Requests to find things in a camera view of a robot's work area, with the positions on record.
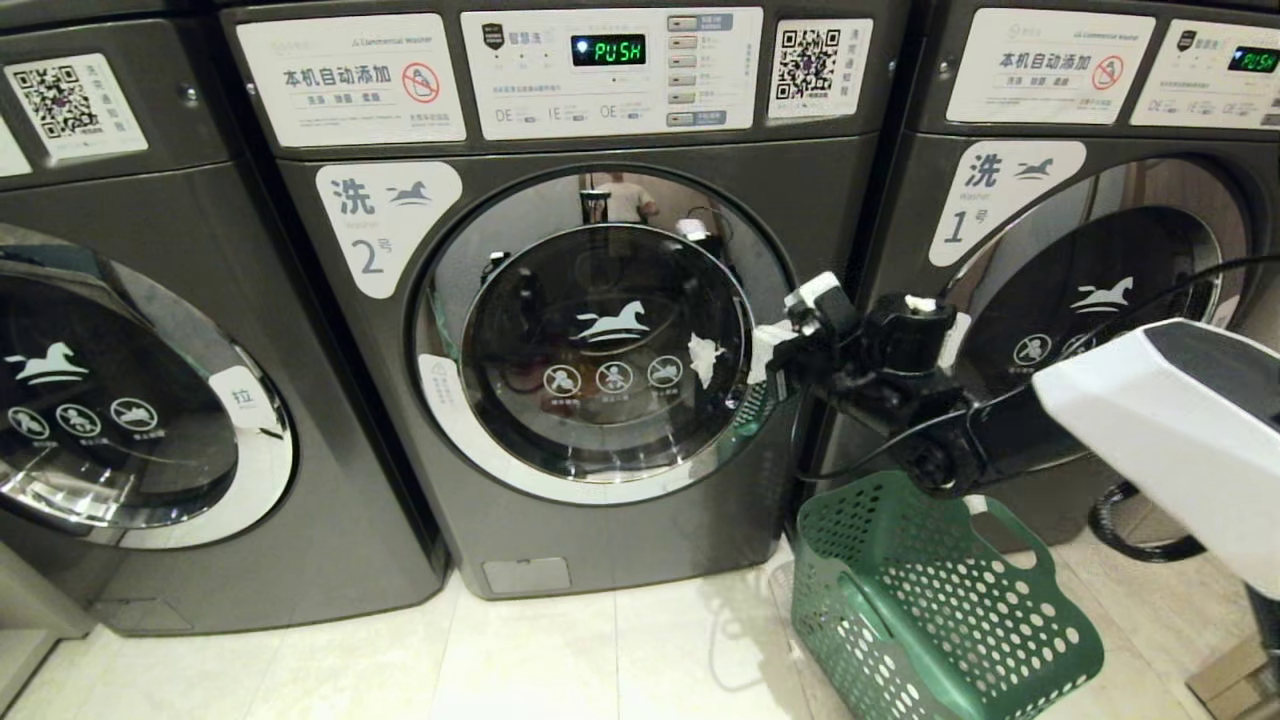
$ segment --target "qr code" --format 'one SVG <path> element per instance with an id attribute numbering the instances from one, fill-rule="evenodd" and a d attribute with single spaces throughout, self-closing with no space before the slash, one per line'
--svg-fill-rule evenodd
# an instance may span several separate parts
<path id="1" fill-rule="evenodd" d="M 13 79 L 49 140 L 101 132 L 93 102 L 72 65 L 19 70 Z"/>
<path id="2" fill-rule="evenodd" d="M 787 29 L 774 78 L 774 97 L 827 97 L 836 78 L 840 29 Z"/>

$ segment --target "washing machine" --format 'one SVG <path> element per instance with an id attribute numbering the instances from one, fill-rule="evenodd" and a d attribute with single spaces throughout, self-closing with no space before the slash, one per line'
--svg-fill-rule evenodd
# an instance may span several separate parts
<path id="1" fill-rule="evenodd" d="M 224 26 L 467 587 L 774 551 L 753 328 L 847 263 L 901 3 L 306 3 Z"/>
<path id="2" fill-rule="evenodd" d="M 956 304 L 945 363 L 995 397 L 1179 279 L 1274 251 L 1277 28 L 1274 13 L 1170 3 L 938 3 L 851 273 L 860 302 Z M 1201 283 L 1097 341 L 1178 315 L 1239 328 L 1265 306 L 1260 278 Z M 879 443 L 837 425 L 827 469 Z M 992 495 L 1064 542 L 1119 480 L 1084 457 Z"/>
<path id="3" fill-rule="evenodd" d="M 444 546 L 244 156 L 216 20 L 41 5 L 0 12 L 0 539 L 122 634 L 424 601 Z"/>

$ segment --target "floor tile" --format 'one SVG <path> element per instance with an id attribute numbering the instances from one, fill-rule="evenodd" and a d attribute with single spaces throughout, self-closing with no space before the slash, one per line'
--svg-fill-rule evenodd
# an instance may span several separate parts
<path id="1" fill-rule="evenodd" d="M 1125 628 L 1107 612 L 1085 583 L 1066 564 L 1057 562 L 1057 584 L 1084 611 L 1102 635 L 1102 673 L 1059 701 L 1044 720 L 1185 720 L 1185 710 L 1169 693 L 1164 679 L 1130 641 Z"/>
<path id="2" fill-rule="evenodd" d="M 239 720 L 284 630 L 124 639 L 77 720 Z"/>
<path id="3" fill-rule="evenodd" d="M 765 566 L 617 601 L 622 720 L 810 717 Z"/>
<path id="4" fill-rule="evenodd" d="M 250 720 L 426 717 L 462 580 L 426 603 L 293 628 L 250 707 Z"/>
<path id="5" fill-rule="evenodd" d="M 773 602 L 778 609 L 778 615 L 785 621 L 787 634 L 787 653 L 795 664 L 796 674 L 800 676 L 800 687 L 804 689 L 805 702 L 814 720 L 854 720 L 852 712 L 845 707 L 836 688 L 827 680 L 818 661 L 809 655 L 809 651 L 791 625 L 791 594 L 795 579 L 795 560 L 777 565 L 769 573 L 769 589 L 773 593 Z"/>
<path id="6" fill-rule="evenodd" d="M 61 641 L 23 688 L 5 720 L 70 720 L 124 646 L 99 625 L 84 639 Z"/>
<path id="7" fill-rule="evenodd" d="M 612 592 L 485 601 L 458 593 L 431 720 L 618 714 Z"/>
<path id="8" fill-rule="evenodd" d="M 1056 548 L 1193 717 L 1207 717 L 1187 689 L 1194 675 L 1253 630 L 1243 585 L 1203 555 L 1152 565 L 1129 560 L 1092 534 Z"/>

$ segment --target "black hose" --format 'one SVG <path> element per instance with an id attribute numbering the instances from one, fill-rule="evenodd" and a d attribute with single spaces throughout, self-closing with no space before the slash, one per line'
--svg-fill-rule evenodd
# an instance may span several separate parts
<path id="1" fill-rule="evenodd" d="M 1111 550 L 1139 562 L 1179 562 L 1204 552 L 1204 546 L 1192 536 L 1160 544 L 1133 544 L 1120 537 L 1115 525 L 1115 507 L 1125 500 L 1142 492 L 1129 480 L 1124 480 L 1105 492 L 1089 510 L 1089 529 Z"/>

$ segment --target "detergent warning sticker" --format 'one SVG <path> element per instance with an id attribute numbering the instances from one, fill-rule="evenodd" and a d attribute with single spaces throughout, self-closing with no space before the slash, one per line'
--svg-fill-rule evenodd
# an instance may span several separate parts
<path id="1" fill-rule="evenodd" d="M 440 15 L 307 18 L 236 32 L 284 147 L 466 138 Z"/>
<path id="2" fill-rule="evenodd" d="M 1156 18 L 983 8 L 951 91 L 954 123 L 1111 124 Z"/>

